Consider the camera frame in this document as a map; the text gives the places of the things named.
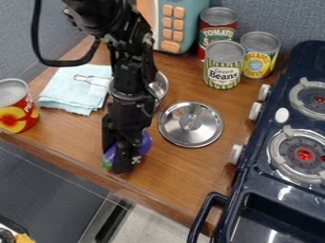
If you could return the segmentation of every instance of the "tomato can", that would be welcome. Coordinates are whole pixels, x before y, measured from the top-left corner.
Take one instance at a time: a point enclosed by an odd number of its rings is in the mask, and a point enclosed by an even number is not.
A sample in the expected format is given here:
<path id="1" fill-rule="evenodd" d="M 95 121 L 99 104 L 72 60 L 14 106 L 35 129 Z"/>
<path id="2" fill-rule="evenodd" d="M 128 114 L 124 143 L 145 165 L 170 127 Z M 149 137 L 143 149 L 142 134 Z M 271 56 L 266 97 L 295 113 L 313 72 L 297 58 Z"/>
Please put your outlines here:
<path id="1" fill-rule="evenodd" d="M 233 41 L 217 41 L 206 49 L 204 82 L 216 89 L 237 86 L 243 66 L 245 49 Z"/>
<path id="2" fill-rule="evenodd" d="M 238 17 L 228 8 L 215 7 L 201 13 L 199 58 L 204 62 L 205 50 L 213 42 L 234 40 L 238 29 Z"/>
<path id="3" fill-rule="evenodd" d="M 242 74 L 251 79 L 269 76 L 277 63 L 279 39 L 267 32 L 254 31 L 244 34 L 240 43 L 246 50 Z"/>
<path id="4" fill-rule="evenodd" d="M 29 86 L 19 79 L 0 80 L 0 131 L 20 133 L 38 121 Z"/>

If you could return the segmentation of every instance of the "white knob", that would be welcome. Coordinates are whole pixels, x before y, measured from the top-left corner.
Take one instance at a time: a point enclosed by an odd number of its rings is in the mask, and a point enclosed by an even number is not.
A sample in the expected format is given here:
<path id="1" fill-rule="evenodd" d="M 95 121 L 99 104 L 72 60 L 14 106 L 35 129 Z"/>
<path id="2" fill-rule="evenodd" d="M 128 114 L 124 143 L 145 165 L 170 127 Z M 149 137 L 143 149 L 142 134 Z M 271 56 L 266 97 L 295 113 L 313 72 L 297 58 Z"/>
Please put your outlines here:
<path id="1" fill-rule="evenodd" d="M 277 123 L 283 124 L 289 120 L 289 117 L 289 110 L 287 108 L 282 107 L 277 111 L 275 119 Z"/>
<path id="2" fill-rule="evenodd" d="M 258 100 L 265 102 L 266 98 L 269 96 L 269 92 L 270 92 L 271 86 L 268 84 L 264 84 L 259 91 L 258 94 Z"/>
<path id="3" fill-rule="evenodd" d="M 250 120 L 256 121 L 258 119 L 258 115 L 260 113 L 261 107 L 262 107 L 261 103 L 253 103 L 251 112 L 249 113 Z"/>
<path id="4" fill-rule="evenodd" d="M 231 150 L 229 162 L 237 165 L 237 163 L 239 162 L 239 157 L 241 155 L 242 149 L 243 146 L 235 144 Z"/>

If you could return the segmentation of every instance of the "stove burner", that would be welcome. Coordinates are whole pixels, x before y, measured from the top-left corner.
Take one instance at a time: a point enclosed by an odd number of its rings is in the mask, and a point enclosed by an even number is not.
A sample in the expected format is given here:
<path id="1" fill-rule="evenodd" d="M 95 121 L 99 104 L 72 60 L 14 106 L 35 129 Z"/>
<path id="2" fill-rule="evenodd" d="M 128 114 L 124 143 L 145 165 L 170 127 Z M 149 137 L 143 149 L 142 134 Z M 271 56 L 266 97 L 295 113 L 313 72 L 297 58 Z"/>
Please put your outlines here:
<path id="1" fill-rule="evenodd" d="M 313 158 L 313 152 L 307 149 L 300 149 L 297 154 L 303 160 L 310 160 Z"/>
<path id="2" fill-rule="evenodd" d="M 317 95 L 317 96 L 315 96 L 314 101 L 316 103 L 324 104 L 325 103 L 325 96 Z"/>
<path id="3" fill-rule="evenodd" d="M 313 131 L 284 126 L 270 141 L 272 164 L 288 178 L 325 183 L 325 138 Z"/>
<path id="4" fill-rule="evenodd" d="M 325 83 L 302 78 L 290 92 L 290 102 L 302 114 L 325 121 Z"/>

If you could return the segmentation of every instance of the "toy stove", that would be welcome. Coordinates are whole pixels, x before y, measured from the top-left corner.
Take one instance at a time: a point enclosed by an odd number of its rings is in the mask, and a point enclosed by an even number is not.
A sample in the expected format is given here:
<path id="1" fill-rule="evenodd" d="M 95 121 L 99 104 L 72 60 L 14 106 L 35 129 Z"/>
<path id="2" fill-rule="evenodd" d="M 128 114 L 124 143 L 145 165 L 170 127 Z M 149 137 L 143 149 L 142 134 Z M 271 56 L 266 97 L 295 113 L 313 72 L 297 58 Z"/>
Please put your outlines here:
<path id="1" fill-rule="evenodd" d="M 233 193 L 207 197 L 188 242 L 216 204 L 224 212 L 213 243 L 325 242 L 325 42 L 296 46 L 258 99 L 249 114 L 256 130 L 232 150 Z"/>

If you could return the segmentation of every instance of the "purple object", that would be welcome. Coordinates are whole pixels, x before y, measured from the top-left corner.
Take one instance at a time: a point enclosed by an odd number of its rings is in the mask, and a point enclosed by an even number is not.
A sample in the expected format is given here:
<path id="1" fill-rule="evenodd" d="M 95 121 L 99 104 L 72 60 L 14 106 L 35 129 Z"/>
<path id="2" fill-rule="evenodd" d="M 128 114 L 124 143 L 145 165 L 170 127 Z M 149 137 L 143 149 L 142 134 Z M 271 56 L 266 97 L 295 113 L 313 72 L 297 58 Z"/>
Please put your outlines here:
<path id="1" fill-rule="evenodd" d="M 112 163 L 114 161 L 116 147 L 117 147 L 117 142 L 115 142 L 113 146 L 111 146 L 107 150 L 107 152 L 105 153 L 105 163 Z M 147 152 L 149 152 L 151 147 L 152 147 L 152 137 L 147 131 L 143 131 L 143 151 L 141 152 L 141 155 L 144 156 Z"/>

